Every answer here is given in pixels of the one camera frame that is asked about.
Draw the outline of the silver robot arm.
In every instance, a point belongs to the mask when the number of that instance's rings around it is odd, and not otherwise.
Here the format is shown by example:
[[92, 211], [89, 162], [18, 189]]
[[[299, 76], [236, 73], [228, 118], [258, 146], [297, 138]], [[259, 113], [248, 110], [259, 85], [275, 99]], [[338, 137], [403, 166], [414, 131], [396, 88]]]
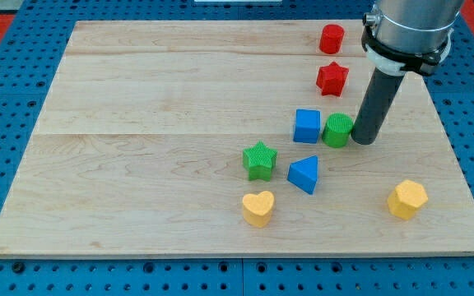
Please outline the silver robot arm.
[[463, 0], [376, 0], [364, 14], [367, 58], [389, 76], [430, 76], [448, 56]]

